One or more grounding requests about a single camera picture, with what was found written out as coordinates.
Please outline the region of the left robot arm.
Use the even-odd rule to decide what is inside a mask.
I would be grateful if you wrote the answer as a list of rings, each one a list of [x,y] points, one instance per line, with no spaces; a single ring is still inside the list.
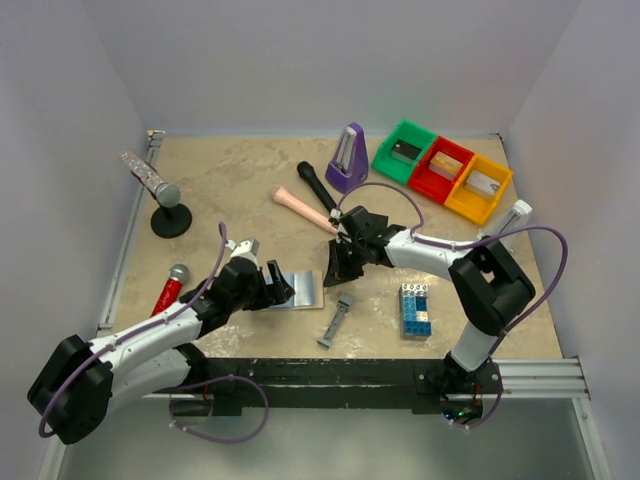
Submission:
[[[190,342],[225,326],[238,311],[268,309],[294,294],[276,261],[261,268],[233,258],[219,273],[133,327],[92,340],[65,338],[27,392],[40,415],[39,436],[77,443],[127,395],[182,386],[194,366],[186,353]]]

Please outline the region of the beige card holder wallet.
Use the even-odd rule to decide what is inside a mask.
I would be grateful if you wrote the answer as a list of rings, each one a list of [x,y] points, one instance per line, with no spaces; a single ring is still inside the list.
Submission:
[[[311,310],[324,306],[321,271],[285,272],[283,279],[294,289],[294,295],[284,304],[271,306],[270,310]]]

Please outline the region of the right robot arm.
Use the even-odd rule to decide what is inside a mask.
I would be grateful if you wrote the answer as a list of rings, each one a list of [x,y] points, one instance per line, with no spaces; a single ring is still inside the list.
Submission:
[[[337,235],[329,242],[326,288],[362,277],[369,264],[413,269],[452,283],[467,324],[447,357],[465,372],[485,363],[500,334],[536,295],[499,240],[484,238],[475,245],[416,235],[362,206],[346,213],[335,209],[329,222]]]

